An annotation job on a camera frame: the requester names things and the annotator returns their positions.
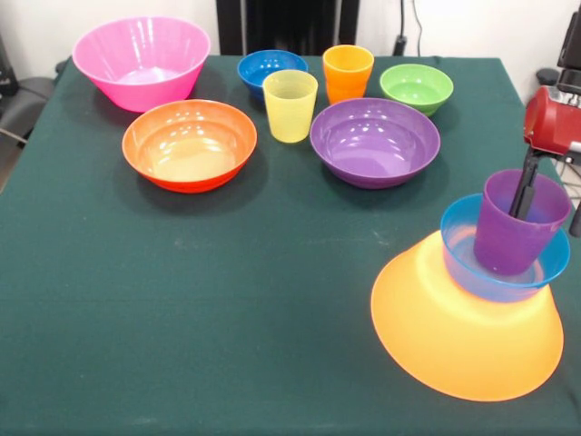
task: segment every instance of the orange bowl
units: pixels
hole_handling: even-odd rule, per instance
[[[256,148],[242,111],[210,100],[183,100],[138,117],[123,136],[123,156],[143,177],[177,193],[203,193],[230,181]]]
[[[371,293],[375,330],[391,357],[436,391],[504,401],[543,384],[563,351],[550,286],[519,302],[491,302],[462,289],[434,232],[390,261]]]

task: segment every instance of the white wall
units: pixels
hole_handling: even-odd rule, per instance
[[[129,15],[178,16],[201,26],[220,52],[214,0],[0,0],[0,34],[16,76],[54,76],[91,28]]]
[[[535,71],[556,67],[579,0],[416,0],[424,28],[421,54],[500,57],[521,99],[536,87]],[[418,27],[405,0],[406,55],[416,55]],[[390,55],[399,33],[399,0],[360,0],[357,44]]]
[[[406,3],[406,55],[416,54],[418,28]],[[535,71],[556,66],[579,0],[416,0],[422,55],[500,57],[521,98]],[[0,0],[0,34],[19,78],[54,75],[92,27],[127,15],[174,15],[201,25],[220,52],[214,0]],[[390,55],[399,32],[399,0],[360,0],[357,43]]]

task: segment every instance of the black cable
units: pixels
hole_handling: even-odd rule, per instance
[[[416,0],[411,0],[411,5],[414,8],[414,16],[416,17],[416,23],[418,23],[419,27],[419,34],[418,34],[418,57],[421,56],[421,51],[419,50],[419,43],[421,43],[421,34],[424,31],[423,27],[421,26],[421,22],[418,18],[418,9],[416,9]]]
[[[569,167],[569,169],[570,169],[570,170],[571,170],[573,173],[575,173],[575,174],[577,175],[577,177],[579,177],[579,178],[581,179],[581,173],[579,172],[579,170],[577,170],[577,169],[575,168],[575,166],[574,166],[574,165],[572,165],[571,163],[563,163],[563,165],[565,165],[565,164],[566,164],[566,165]]]
[[[399,36],[403,36],[403,24],[406,21],[405,20],[405,15],[404,15],[404,5],[403,5],[403,1],[404,0],[400,0],[399,2],[399,11],[401,12],[401,26],[399,27]]]
[[[561,164],[561,171],[559,172],[559,179],[563,179],[563,174],[565,173],[566,163],[556,161],[556,164]]]

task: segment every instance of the purple cup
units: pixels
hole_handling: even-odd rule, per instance
[[[474,255],[495,274],[516,275],[526,271],[571,212],[565,190],[539,174],[527,220],[510,216],[508,211],[521,174],[521,170],[500,171],[488,177],[484,185]]]

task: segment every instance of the blue bowl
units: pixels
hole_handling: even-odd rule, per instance
[[[444,263],[462,288],[492,302],[518,302],[532,297],[565,270],[571,249],[563,229],[522,274],[503,276],[481,266],[473,253],[481,204],[481,193],[461,198],[448,207],[440,222]]]
[[[264,101],[262,82],[267,75],[280,70],[309,71],[309,66],[302,57],[284,50],[250,53],[238,63],[238,75],[248,86],[251,95],[261,101]]]

